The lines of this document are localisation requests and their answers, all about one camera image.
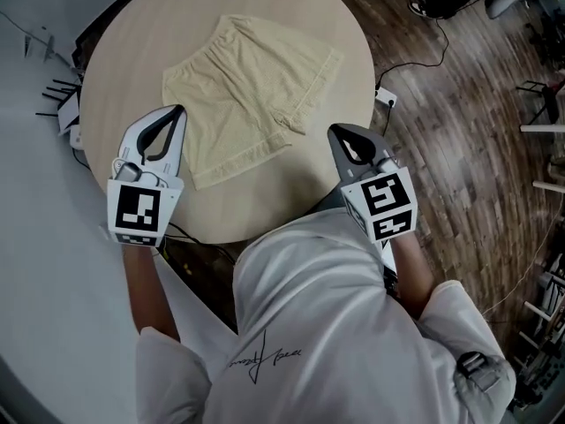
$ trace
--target power strip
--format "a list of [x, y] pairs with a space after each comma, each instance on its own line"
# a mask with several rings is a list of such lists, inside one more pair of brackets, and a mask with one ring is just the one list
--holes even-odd
[[375, 90], [374, 100], [384, 103], [387, 107], [394, 107], [396, 105], [396, 95], [387, 89], [380, 87]]

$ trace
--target white t-shirt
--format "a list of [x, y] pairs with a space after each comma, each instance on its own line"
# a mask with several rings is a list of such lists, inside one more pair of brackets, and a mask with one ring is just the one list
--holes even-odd
[[456, 360], [502, 356], [493, 333], [457, 281], [438, 286], [414, 322], [387, 295], [381, 270], [342, 209], [260, 238], [237, 261], [239, 341], [214, 384], [186, 347], [141, 332], [139, 421], [471, 422], [456, 394]]

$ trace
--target t-shirt sleeve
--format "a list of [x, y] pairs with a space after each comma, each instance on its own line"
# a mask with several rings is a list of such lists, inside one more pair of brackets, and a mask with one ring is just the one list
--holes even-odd
[[467, 352], [503, 357], [493, 332], [458, 281], [447, 281], [433, 290], [418, 326], [456, 360]]
[[196, 422], [211, 383], [200, 357], [153, 328], [139, 335], [136, 396], [141, 424]]

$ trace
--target round table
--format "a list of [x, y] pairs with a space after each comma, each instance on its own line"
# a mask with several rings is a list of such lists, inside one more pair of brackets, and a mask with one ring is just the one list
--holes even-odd
[[132, 0], [96, 46], [81, 94], [83, 146], [102, 189], [127, 127], [163, 106], [162, 72], [201, 47], [223, 14], [296, 28], [340, 50], [344, 59], [310, 132], [294, 134], [292, 147], [279, 156], [198, 192], [183, 158], [185, 189], [171, 221], [207, 243], [258, 236], [313, 207], [339, 181], [328, 127], [368, 127], [374, 103], [371, 52], [341, 0]]

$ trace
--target wooden floor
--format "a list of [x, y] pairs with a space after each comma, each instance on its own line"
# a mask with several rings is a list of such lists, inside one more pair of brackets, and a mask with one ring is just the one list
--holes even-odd
[[[377, 78], [393, 64], [440, 61], [441, 30], [434, 21], [413, 15], [407, 0], [343, 1], [366, 34]], [[531, 186], [532, 180], [546, 177], [553, 136], [522, 135], [518, 128], [539, 101], [515, 86], [551, 78], [524, 28], [537, 20], [534, 10], [521, 6], [491, 21], [481, 1], [440, 21], [449, 39], [441, 67], [406, 66], [382, 81], [399, 98], [386, 138], [410, 168], [426, 257], [438, 280], [462, 281], [483, 311], [523, 276], [561, 200], [557, 193]], [[383, 131], [386, 115], [386, 108], [375, 106], [375, 131]], [[194, 269], [214, 269], [213, 261], [190, 267], [191, 256], [182, 246], [171, 242], [170, 251], [189, 276]], [[230, 281], [224, 274], [220, 278], [191, 287], [214, 290], [229, 320]], [[213, 280], [207, 276], [206, 281]], [[506, 349], [524, 297], [535, 293], [535, 281], [531, 271], [487, 316]]]

